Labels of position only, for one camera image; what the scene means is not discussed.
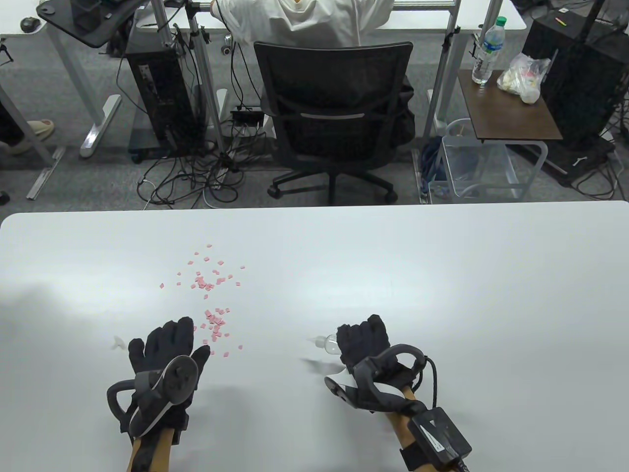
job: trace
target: water bottle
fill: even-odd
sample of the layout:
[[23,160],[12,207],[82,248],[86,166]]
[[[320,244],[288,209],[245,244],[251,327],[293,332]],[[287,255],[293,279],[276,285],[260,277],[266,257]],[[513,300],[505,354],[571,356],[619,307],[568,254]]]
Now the water bottle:
[[314,342],[316,347],[320,347],[325,349],[328,354],[341,354],[341,350],[337,344],[337,335],[330,334],[328,337],[325,336],[317,336],[315,338],[309,339],[309,341]]
[[491,77],[498,54],[500,54],[500,50],[503,48],[504,24],[506,22],[507,19],[504,16],[499,16],[496,24],[485,34],[485,40],[477,53],[478,58],[472,71],[472,80],[477,84],[486,84]]

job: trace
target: gray carpet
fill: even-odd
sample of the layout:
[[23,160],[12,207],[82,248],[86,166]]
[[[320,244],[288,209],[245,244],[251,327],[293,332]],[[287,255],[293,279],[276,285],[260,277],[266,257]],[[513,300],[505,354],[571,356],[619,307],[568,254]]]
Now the gray carpet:
[[[506,47],[501,54],[498,67],[506,67],[510,60],[521,50],[526,39],[526,32],[509,33]],[[411,109],[416,116],[417,134],[421,135],[428,109],[425,91],[432,87],[437,70],[442,35],[385,35],[378,33],[370,39],[373,43],[411,40],[413,54],[408,66],[408,77],[416,94],[411,101]],[[65,41],[72,54],[78,57],[85,68],[97,95],[104,100],[106,96],[118,93],[116,71],[119,61],[102,54],[103,51],[89,49],[79,42],[66,37]],[[219,54],[222,37],[213,35],[210,55],[213,61],[213,73],[219,86],[229,84],[229,62]],[[28,201],[25,196],[35,181],[40,163],[33,152],[20,157],[3,155],[0,150],[0,189],[11,195],[11,202],[0,207],[0,221],[16,212],[27,211],[72,211],[72,210],[134,210],[142,209],[144,204],[136,195],[136,182],[142,176],[149,163],[139,166],[132,164],[126,153],[131,124],[135,114],[134,106],[126,99],[109,126],[98,151],[89,160],[80,160],[78,146],[83,141],[91,126],[87,111],[70,82],[56,51],[48,41],[45,32],[26,38],[10,38],[6,42],[15,62],[0,69],[3,87],[12,97],[17,107],[27,120],[40,118],[52,119],[57,129],[48,143],[66,145],[68,151],[58,165],[36,201]],[[245,56],[253,75],[253,81],[259,88],[260,74],[252,50],[246,50]],[[471,68],[473,58],[465,55],[463,67]],[[235,69],[241,83],[247,77],[242,61],[235,61]],[[132,98],[137,97],[137,88],[126,63],[123,63],[120,86]],[[250,86],[245,86],[245,102],[254,103],[255,94]],[[452,96],[448,119],[454,120],[467,116],[458,85]],[[620,147],[619,155],[623,161],[629,155]],[[526,171],[530,168],[527,161],[514,157],[516,168]],[[270,157],[260,159],[246,172],[244,183],[238,188],[238,199],[230,204],[215,201],[214,206],[311,206],[325,205],[325,192],[291,194],[283,199],[274,200],[267,196],[266,188],[270,180],[282,173]],[[390,180],[396,186],[399,205],[419,203],[418,192],[413,175],[413,166],[408,153],[401,153],[396,162],[375,172]],[[307,184],[324,183],[322,177],[313,177]],[[629,189],[629,177],[620,178],[623,187]],[[607,183],[600,177],[593,178],[584,190],[595,193],[604,191]],[[339,205],[374,205],[382,203],[382,191],[372,186],[355,181],[350,177],[340,179],[338,183]],[[185,186],[177,189],[182,194]],[[544,173],[535,181],[528,200],[557,201],[580,200],[585,197],[575,191],[559,186]],[[181,208],[190,208],[193,201],[180,204]]]

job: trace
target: black glove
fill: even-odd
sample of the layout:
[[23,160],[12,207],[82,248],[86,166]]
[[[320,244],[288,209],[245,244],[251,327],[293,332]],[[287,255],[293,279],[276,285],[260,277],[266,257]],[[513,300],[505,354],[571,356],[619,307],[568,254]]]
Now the black glove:
[[[199,377],[203,366],[208,360],[211,349],[201,346],[192,354],[194,343],[194,325],[189,317],[181,318],[177,323],[169,321],[161,328],[154,329],[147,337],[147,344],[137,338],[129,343],[129,360],[133,372],[161,370],[177,356],[191,356],[199,369]],[[135,409],[131,403],[130,411]],[[192,395],[183,403],[171,407],[159,420],[156,429],[173,428],[175,431],[185,429],[187,424],[186,408],[192,403]]]
[[[371,315],[360,325],[343,325],[337,329],[337,343],[341,350],[341,362],[350,374],[365,357],[374,357],[391,346],[387,328],[378,315]],[[385,383],[402,390],[415,380],[413,371],[400,364],[395,357],[387,359],[384,371],[374,381]]]

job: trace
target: slipper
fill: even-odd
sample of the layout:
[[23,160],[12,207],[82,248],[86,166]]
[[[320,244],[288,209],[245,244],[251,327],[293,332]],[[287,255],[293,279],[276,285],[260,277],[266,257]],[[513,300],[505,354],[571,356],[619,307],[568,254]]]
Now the slipper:
[[[55,130],[55,124],[51,120],[29,121],[28,124],[40,141],[44,141]],[[24,138],[15,146],[8,147],[6,151],[11,155],[20,155],[31,149],[32,146],[30,141]]]

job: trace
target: vr controller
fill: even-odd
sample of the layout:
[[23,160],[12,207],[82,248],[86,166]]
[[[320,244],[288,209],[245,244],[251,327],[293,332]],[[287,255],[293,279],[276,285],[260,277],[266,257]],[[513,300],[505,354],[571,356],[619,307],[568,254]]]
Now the vr controller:
[[376,357],[360,361],[354,367],[353,375],[346,369],[326,376],[325,385],[354,408],[399,413],[410,418],[408,429],[416,442],[401,451],[410,471],[430,463],[439,471],[457,469],[467,472],[463,459],[472,452],[472,447],[442,408],[429,410],[419,400],[406,398],[396,387],[375,381],[382,374],[386,361],[400,354],[411,354],[415,358],[412,368],[415,376],[426,367],[426,357],[419,349],[398,344]]
[[[190,356],[177,356],[162,370],[138,372],[135,379],[109,387],[107,403],[120,421],[120,431],[129,433],[133,441],[151,431],[171,407],[186,401],[198,379],[196,362]],[[125,412],[118,403],[118,394],[129,390],[133,390],[131,407]],[[182,430],[186,429],[187,420]],[[173,444],[179,443],[180,435],[181,431],[175,432]]]

